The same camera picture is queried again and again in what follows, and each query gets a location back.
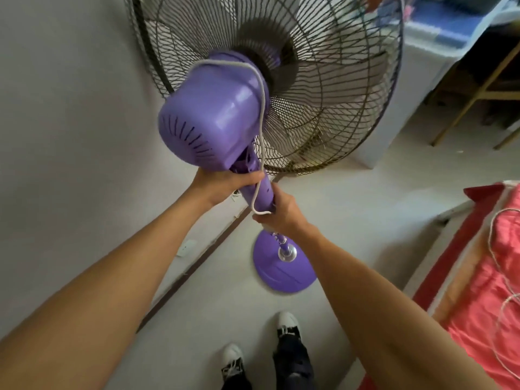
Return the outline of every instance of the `white cord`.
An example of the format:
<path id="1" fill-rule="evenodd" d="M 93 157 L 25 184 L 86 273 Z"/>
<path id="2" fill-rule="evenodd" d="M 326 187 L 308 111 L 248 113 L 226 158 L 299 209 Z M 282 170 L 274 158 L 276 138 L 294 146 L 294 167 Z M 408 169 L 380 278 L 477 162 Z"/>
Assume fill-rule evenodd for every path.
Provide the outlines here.
<path id="1" fill-rule="evenodd" d="M 491 335 L 491 350 L 493 351 L 493 353 L 495 354 L 495 358 L 497 359 L 497 361 L 500 363 L 500 365 L 507 371 L 509 372 L 511 375 L 513 375 L 517 380 L 520 380 L 520 376 L 518 376 L 516 373 L 514 373 L 513 371 L 511 371 L 508 367 L 506 367 L 506 365 L 504 364 L 504 362 L 500 359 L 499 355 L 498 355 L 498 352 L 497 352 L 497 348 L 495 347 L 495 337 L 498 333 L 498 330 L 500 328 L 500 320 L 502 319 L 502 316 L 504 314 L 504 309 L 506 307 L 506 305 L 511 301 L 511 300 L 515 300 L 515 302 L 518 304 L 520 303 L 520 293 L 515 293 L 513 291 L 513 288 L 511 287 L 511 283 L 509 282 L 509 279 L 505 276 L 505 274 L 503 273 L 502 271 L 502 267 L 500 266 L 500 264 L 498 263 L 498 260 L 497 260 L 497 257 L 495 256 L 495 253 L 493 252 L 493 249 L 491 248 L 491 243 L 492 243 L 492 237 L 493 237 L 493 228 L 495 226 L 495 220 L 497 218 L 498 215 L 500 215 L 502 212 L 505 212 L 507 210 L 512 210 L 512 211 L 515 211 L 515 212 L 519 212 L 520 213 L 520 209 L 517 209 L 517 208 L 504 208 L 500 211 L 498 211 L 494 216 L 493 218 L 491 219 L 491 225 L 489 227 L 489 236 L 488 236 L 488 250 L 489 250 L 489 253 L 491 255 L 491 258 L 493 259 L 493 261 L 495 262 L 495 265 L 497 266 L 498 268 L 498 272 L 503 276 L 504 278 L 504 282 L 505 282 L 505 285 L 506 287 L 508 288 L 509 292 L 511 293 L 511 295 L 506 298 L 504 300 L 504 302 L 502 303 L 502 306 L 500 307 L 500 312 L 498 314 L 498 317 L 497 317 L 497 321 L 495 323 L 495 330 L 493 331 L 493 334 Z"/>
<path id="2" fill-rule="evenodd" d="M 198 60 L 191 66 L 190 70 L 193 70 L 193 68 L 195 68 L 196 66 L 201 65 L 201 64 L 234 65 L 236 67 L 249 68 L 251 71 L 253 71 L 255 73 L 256 78 L 258 79 L 258 83 L 259 83 L 260 87 L 262 88 L 262 90 L 261 90 L 261 92 L 262 92 L 262 106 L 260 108 L 260 116 L 258 118 L 258 123 L 260 124 L 259 132 L 258 132 L 258 138 L 259 138 L 259 141 L 260 141 L 260 150 L 261 150 L 261 154 L 260 154 L 260 158 L 261 158 L 260 159 L 260 171 L 263 172 L 264 164 L 265 164 L 265 142 L 264 142 L 263 126 L 264 126 L 264 114 L 265 114 L 266 98 L 265 98 L 264 80 L 263 80 L 262 76 L 256 70 L 255 67 L 253 67 L 252 65 L 250 65 L 248 63 L 241 62 L 241 61 L 208 60 L 208 59 Z M 258 196 L 258 192 L 260 191 L 260 183 L 261 182 L 262 181 L 260 181 L 260 182 L 258 182 L 256 184 L 255 194 L 253 195 L 253 200 L 251 201 L 251 210 L 256 215 L 270 215 L 270 214 L 272 214 L 272 212 L 270 212 L 269 210 L 264 210 L 263 212 L 259 212 L 259 211 L 257 211 L 255 209 L 256 197 Z"/>

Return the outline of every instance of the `forearm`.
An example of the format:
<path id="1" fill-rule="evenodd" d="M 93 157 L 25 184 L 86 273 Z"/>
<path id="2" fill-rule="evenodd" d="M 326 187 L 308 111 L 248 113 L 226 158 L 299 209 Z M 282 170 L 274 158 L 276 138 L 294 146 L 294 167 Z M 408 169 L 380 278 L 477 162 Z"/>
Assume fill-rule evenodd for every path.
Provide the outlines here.
<path id="1" fill-rule="evenodd" d="M 438 323 L 376 271 L 314 226 L 293 239 L 379 388 L 496 388 Z"/>
<path id="2" fill-rule="evenodd" d="M 185 194 L 79 275 L 0 344 L 0 388 L 100 388 L 205 207 Z"/>

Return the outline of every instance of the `fan base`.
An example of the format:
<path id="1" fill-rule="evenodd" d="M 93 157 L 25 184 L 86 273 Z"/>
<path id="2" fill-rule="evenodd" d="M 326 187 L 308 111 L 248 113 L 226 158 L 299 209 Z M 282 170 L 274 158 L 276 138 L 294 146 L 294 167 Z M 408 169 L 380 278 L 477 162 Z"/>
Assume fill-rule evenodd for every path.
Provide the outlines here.
<path id="1" fill-rule="evenodd" d="M 290 262 L 280 259 L 280 245 L 263 230 L 256 238 L 253 262 L 258 275 L 270 288 L 282 293 L 297 293 L 308 288 L 316 280 L 316 274 L 300 247 L 289 238 L 287 242 L 297 249 L 296 258 Z"/>

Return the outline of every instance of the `fan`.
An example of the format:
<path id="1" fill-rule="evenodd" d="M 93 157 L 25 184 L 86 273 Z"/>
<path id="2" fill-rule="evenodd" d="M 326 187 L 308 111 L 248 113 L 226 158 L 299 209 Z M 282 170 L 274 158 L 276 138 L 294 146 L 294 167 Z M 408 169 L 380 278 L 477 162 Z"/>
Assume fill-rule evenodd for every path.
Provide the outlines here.
<path id="1" fill-rule="evenodd" d="M 368 137 L 395 87 L 400 0 L 382 0 L 375 10 L 374 0 L 126 3 L 166 98 L 160 135 L 182 160 L 208 170 L 324 168 Z M 241 193 L 255 213 L 276 210 L 267 175 Z M 297 292 L 316 279 L 296 244 L 267 230 L 253 262 L 278 291 Z"/>

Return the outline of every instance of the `gray tile floor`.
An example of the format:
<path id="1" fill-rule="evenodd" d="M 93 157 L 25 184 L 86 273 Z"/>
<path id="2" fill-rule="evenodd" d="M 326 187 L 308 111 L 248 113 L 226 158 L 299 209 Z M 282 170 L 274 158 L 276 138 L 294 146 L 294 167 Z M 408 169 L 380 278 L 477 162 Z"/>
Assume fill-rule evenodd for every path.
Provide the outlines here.
<path id="1" fill-rule="evenodd" d="M 520 179 L 520 140 L 493 151 L 507 133 L 481 126 L 478 108 L 441 146 L 428 145 L 455 113 L 421 107 L 374 170 L 346 159 L 280 185 L 330 240 L 403 286 L 437 235 L 432 219 L 463 202 L 464 187 Z M 295 295 L 265 288 L 251 261 L 260 229 L 250 217 L 239 226 L 138 335 L 108 389 L 218 389 L 229 341 L 242 347 L 254 387 L 274 388 L 282 309 L 300 320 L 319 387 L 339 383 L 352 355 L 319 282 Z"/>

